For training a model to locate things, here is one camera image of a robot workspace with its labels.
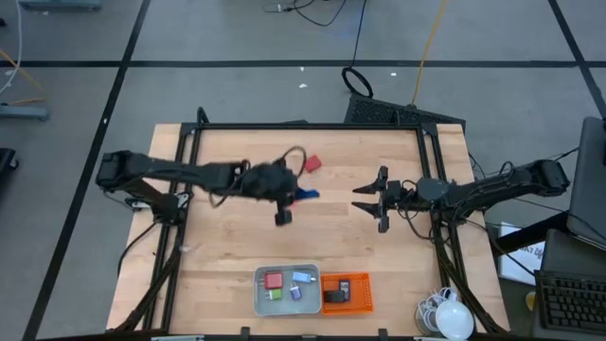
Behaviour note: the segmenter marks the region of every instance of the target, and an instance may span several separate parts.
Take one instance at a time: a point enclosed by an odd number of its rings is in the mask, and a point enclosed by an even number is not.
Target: metal tray
[[[267,272],[282,273],[282,298],[270,300],[265,297],[268,292],[263,284],[263,276]],[[294,301],[291,297],[291,284],[293,272],[303,272],[312,275],[316,281],[311,283],[297,283],[301,291],[301,298]],[[322,309],[322,295],[320,289],[320,270],[315,264],[261,266],[255,270],[253,277],[255,296],[253,306],[259,316],[285,315],[285,314],[317,314]]]

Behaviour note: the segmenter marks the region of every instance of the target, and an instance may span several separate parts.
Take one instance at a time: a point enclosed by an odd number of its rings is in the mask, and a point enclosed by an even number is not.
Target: paper
[[[518,230],[520,230],[520,228],[513,227],[511,224],[501,223],[499,237],[503,237]],[[545,242],[537,242],[536,244],[525,246],[517,251],[511,252],[509,255],[528,268],[528,270],[534,271],[541,269],[544,249]],[[534,277],[507,256],[501,256],[499,258],[499,277],[536,285]]]

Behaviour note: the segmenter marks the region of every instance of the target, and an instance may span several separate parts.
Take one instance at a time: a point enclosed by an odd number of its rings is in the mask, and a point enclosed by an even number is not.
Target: white cable
[[[17,34],[19,36],[19,50],[17,52],[17,67],[15,67],[14,71],[12,72],[12,75],[10,75],[9,81],[7,81],[6,84],[4,84],[4,86],[2,87],[2,89],[0,89],[0,95],[2,95],[2,93],[5,92],[5,90],[7,90],[7,88],[10,86],[10,84],[12,83],[12,80],[15,78],[15,75],[17,75],[17,72],[19,71],[19,67],[21,66],[21,53],[23,52],[23,31],[22,31],[22,25],[21,25],[21,6],[19,5],[19,0],[15,0],[15,6],[17,7]]]
[[[437,307],[443,302],[447,301],[451,294],[454,294],[453,288],[442,288],[439,292],[433,292],[429,297],[422,299],[417,303],[419,314],[423,325],[431,332],[439,332],[439,328],[436,323],[436,311]]]

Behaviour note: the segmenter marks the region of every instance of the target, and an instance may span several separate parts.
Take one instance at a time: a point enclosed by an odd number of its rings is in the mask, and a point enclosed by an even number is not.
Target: yellow cable
[[[45,101],[45,100],[46,100],[46,98],[20,99],[20,100],[15,100],[14,102],[9,103],[9,105],[27,104],[27,103],[33,103],[33,102]]]
[[[427,60],[427,55],[429,54],[429,46],[432,44],[434,40],[434,36],[436,35],[437,27],[439,26],[439,21],[442,18],[442,14],[444,14],[444,9],[446,8],[446,0],[442,0],[442,3],[439,5],[439,12],[437,13],[436,21],[434,22],[434,26],[432,27],[432,32],[429,34],[429,39],[427,40],[427,44],[425,44],[425,51],[423,51],[423,59],[420,60],[419,65],[419,73],[417,74],[417,84],[415,85],[415,94],[413,94],[413,99],[410,101],[411,104],[415,104],[415,99],[417,99],[417,92],[420,87],[420,80],[423,78],[423,65]]]
[[[0,55],[2,55],[2,57],[4,57],[4,59],[6,59],[9,63],[12,64],[12,66],[15,67],[15,71],[14,72],[21,72],[21,74],[23,74],[29,81],[31,81],[31,83],[33,83],[38,89],[40,89],[42,92],[46,93],[46,90],[36,81],[33,79],[33,77],[29,76],[29,74],[26,72],[26,70],[24,70],[21,67],[17,66],[17,63],[3,50],[0,50]]]

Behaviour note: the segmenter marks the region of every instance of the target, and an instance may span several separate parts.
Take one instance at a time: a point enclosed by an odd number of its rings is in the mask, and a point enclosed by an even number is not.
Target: black stand
[[[501,250],[505,253],[513,252],[525,246],[532,245],[537,242],[543,242],[547,237],[547,231],[554,228],[569,234],[570,230],[566,223],[568,222],[568,211],[558,213],[555,216],[542,220],[538,223],[532,224],[519,231],[509,233],[506,236],[499,237],[496,239],[496,243],[499,245]],[[501,250],[494,250],[499,256],[502,254]]]

